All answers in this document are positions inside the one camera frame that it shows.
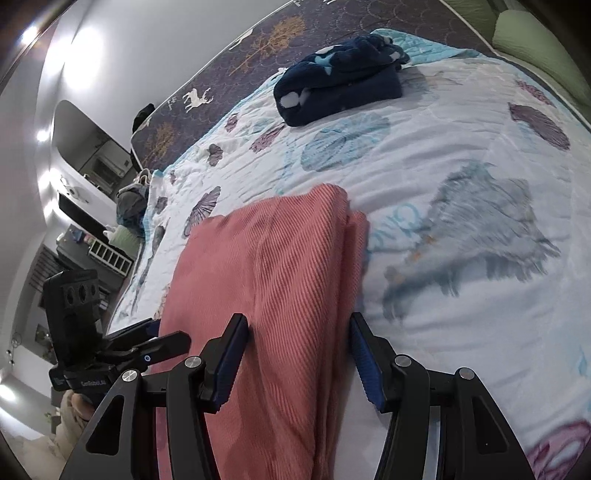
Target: white wall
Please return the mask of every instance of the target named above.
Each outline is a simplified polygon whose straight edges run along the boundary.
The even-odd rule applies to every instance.
[[[51,367],[51,363],[43,360],[23,345],[14,351],[12,374],[48,399],[51,397],[51,381],[49,380]]]
[[[80,26],[88,75],[82,76],[81,87],[68,83],[66,76],[60,99],[71,101],[129,150],[139,110],[164,102],[234,39],[285,3],[95,0]]]
[[[48,47],[48,41],[39,41],[0,95],[0,367],[7,361],[20,292],[46,229],[37,165],[31,160],[38,148],[37,89]],[[40,159],[39,168],[48,161]]]
[[[7,387],[15,398],[12,400],[0,397],[0,408],[36,432],[50,435],[51,424],[45,417],[46,413],[55,412],[50,399],[25,385],[13,375],[6,378],[2,385]]]
[[[7,411],[0,408],[0,430],[6,437],[7,433],[12,437],[23,437],[27,440],[36,440],[41,437],[41,433],[27,427],[23,422],[17,420]]]

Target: folded pink blanket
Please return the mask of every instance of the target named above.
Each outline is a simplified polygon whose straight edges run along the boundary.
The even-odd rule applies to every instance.
[[[365,215],[350,212],[346,192],[334,185],[263,200],[193,228],[160,334],[189,333],[197,355],[236,312],[252,331],[230,400],[206,415],[222,480],[332,477],[367,230]],[[161,410],[163,480],[171,478],[165,422]]]

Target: pillow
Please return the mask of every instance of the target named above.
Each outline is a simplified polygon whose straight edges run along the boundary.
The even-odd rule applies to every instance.
[[[591,87],[558,38],[529,12],[506,10],[492,45],[548,73],[580,103],[591,106]]]
[[[486,0],[445,0],[486,40],[495,32],[496,15]]]
[[[110,232],[107,235],[109,243],[113,247],[117,247],[123,250],[132,260],[138,258],[138,252],[140,247],[140,240],[132,232],[129,231],[123,225],[117,225],[114,232]]]

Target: wall light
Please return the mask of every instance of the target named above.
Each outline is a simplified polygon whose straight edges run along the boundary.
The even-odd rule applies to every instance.
[[[45,57],[45,64],[43,68],[47,68],[50,75],[60,73],[66,62],[68,53],[70,51],[71,41],[66,38],[51,42],[47,56]]]
[[[49,185],[51,185],[51,172],[49,170],[46,170],[40,177],[38,180],[38,185],[39,185],[39,192],[44,192],[49,188]]]
[[[45,217],[46,221],[49,219],[49,217],[53,213],[53,202],[54,201],[55,200],[50,201],[47,205],[45,205],[43,207],[43,216]]]
[[[57,168],[52,168],[49,171],[49,181],[51,183],[51,186],[56,189],[58,192],[61,192],[64,190],[64,176],[61,174],[61,172],[57,169]]]
[[[90,87],[99,73],[103,39],[93,28],[84,28],[75,36],[64,66],[64,79],[72,89]]]
[[[37,36],[39,35],[39,30],[37,30],[37,27],[32,26],[27,28],[21,36],[21,42],[24,45],[29,45],[31,42],[33,42]]]
[[[46,142],[47,140],[49,140],[49,136],[49,130],[39,130],[37,132],[37,141],[39,143]]]
[[[0,385],[0,397],[6,401],[15,401],[17,399],[14,392],[6,385]]]

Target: navy blue blanket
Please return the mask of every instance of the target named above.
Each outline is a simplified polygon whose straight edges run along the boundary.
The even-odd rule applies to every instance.
[[[400,98],[397,72],[410,60],[389,37],[363,35],[308,55],[283,74],[273,94],[291,127],[379,100]]]

